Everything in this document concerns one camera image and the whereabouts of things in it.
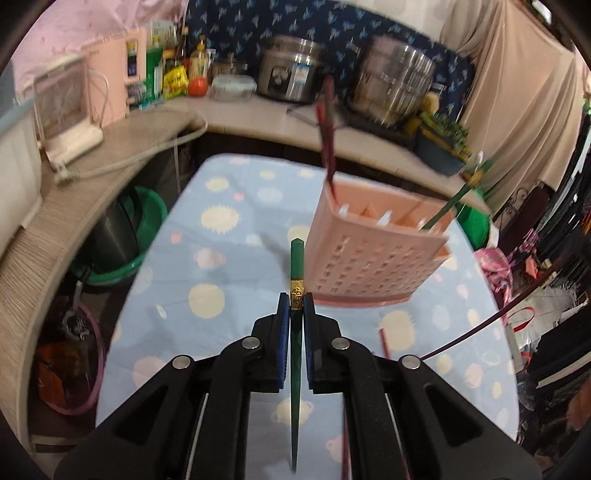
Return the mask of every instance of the pink bag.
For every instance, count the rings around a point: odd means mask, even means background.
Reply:
[[[495,296],[498,307],[503,308],[511,301],[513,290],[513,273],[507,257],[498,248],[482,248],[474,252],[474,256]],[[503,315],[504,326],[507,325],[508,318],[507,314]]]

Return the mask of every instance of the table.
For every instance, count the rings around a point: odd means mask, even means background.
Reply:
[[[264,157],[224,154],[203,164],[158,233],[124,305],[97,423],[174,356],[217,355],[249,335],[255,319],[275,312],[279,293],[288,291],[290,241],[306,238],[323,177],[321,169]],[[409,302],[317,311],[378,354],[384,328],[393,358],[424,355],[465,333],[496,306],[458,224],[447,233],[453,256]],[[500,323],[427,363],[515,437],[517,391]],[[312,395],[305,378],[296,477],[337,479],[342,399]],[[252,395],[247,479],[293,478],[289,423],[287,386],[278,395]]]

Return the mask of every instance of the utensil holder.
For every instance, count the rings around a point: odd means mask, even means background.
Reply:
[[[306,291],[316,303],[334,306],[409,300],[449,258],[443,232],[453,212],[421,231],[444,202],[361,182],[335,179],[335,188],[339,204],[324,183],[306,241]],[[387,225],[378,224],[387,212]]]

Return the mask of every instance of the white cable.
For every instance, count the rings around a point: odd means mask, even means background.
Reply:
[[[102,128],[103,127],[103,118],[105,117],[105,110],[107,110],[107,102],[109,101],[109,79],[103,75],[101,72],[96,72],[94,70],[88,70],[88,73],[94,77],[100,78],[105,82],[105,102],[103,103],[103,109],[100,113],[100,118],[99,118],[99,127]]]
[[[109,173],[109,172],[112,172],[115,170],[120,170],[122,168],[130,167],[130,166],[134,165],[135,163],[142,161],[146,158],[153,157],[153,156],[157,155],[158,153],[163,152],[164,150],[168,150],[169,148],[178,147],[179,145],[183,145],[187,142],[193,141],[193,140],[201,137],[207,131],[207,127],[208,127],[207,121],[205,119],[203,119],[203,122],[204,122],[204,125],[201,128],[199,128],[198,130],[195,130],[194,132],[191,132],[187,135],[183,135],[182,137],[175,138],[174,140],[162,142],[162,143],[156,145],[155,147],[152,147],[152,148],[145,150],[141,153],[133,155],[133,156],[127,158],[126,160],[114,163],[112,165],[107,165],[106,167],[96,168],[94,170],[83,171],[83,172],[72,171],[66,167],[61,168],[55,174],[54,181],[57,184],[60,184],[60,183],[63,183],[65,181],[70,181],[70,180],[84,180],[84,179],[89,179],[89,178],[96,177],[99,175],[104,175],[105,173]]]
[[[183,27],[187,24],[187,13],[188,12],[189,12],[189,0],[187,0],[187,3],[186,3],[185,8],[184,8],[183,25],[182,25]]]

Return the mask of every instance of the stainless steel pot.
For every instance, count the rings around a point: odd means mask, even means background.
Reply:
[[[322,43],[286,35],[275,35],[271,37],[269,50],[285,51],[290,53],[301,53],[316,60],[322,60],[326,47]]]
[[[416,113],[433,81],[435,64],[389,37],[374,37],[364,54],[350,106],[385,127]]]
[[[258,92],[279,100],[312,102],[323,55],[321,44],[302,38],[273,37],[261,64]]]

